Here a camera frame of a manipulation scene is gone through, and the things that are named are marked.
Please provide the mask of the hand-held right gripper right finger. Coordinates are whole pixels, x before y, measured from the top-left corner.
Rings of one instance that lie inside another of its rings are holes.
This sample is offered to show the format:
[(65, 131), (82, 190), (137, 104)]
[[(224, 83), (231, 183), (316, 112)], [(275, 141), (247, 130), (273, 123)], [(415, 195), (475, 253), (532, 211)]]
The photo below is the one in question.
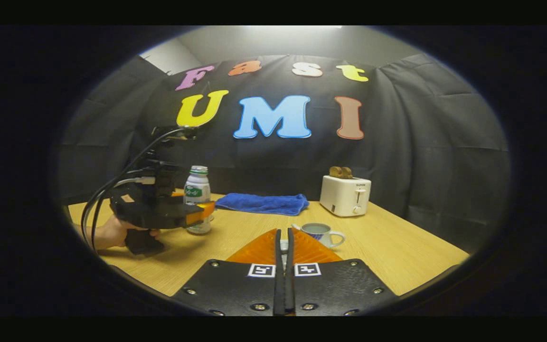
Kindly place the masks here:
[(397, 301), (363, 260), (343, 259), (297, 228), (287, 233), (287, 310), (296, 316), (365, 315)]

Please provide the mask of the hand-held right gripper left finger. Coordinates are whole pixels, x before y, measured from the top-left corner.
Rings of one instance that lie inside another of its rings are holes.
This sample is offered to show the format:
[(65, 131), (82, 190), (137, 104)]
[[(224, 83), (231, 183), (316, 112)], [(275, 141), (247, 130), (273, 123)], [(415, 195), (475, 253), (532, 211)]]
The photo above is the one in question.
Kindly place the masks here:
[(283, 314), (284, 271), (280, 238), (280, 230), (271, 229), (226, 260), (207, 260), (173, 299), (210, 315)]

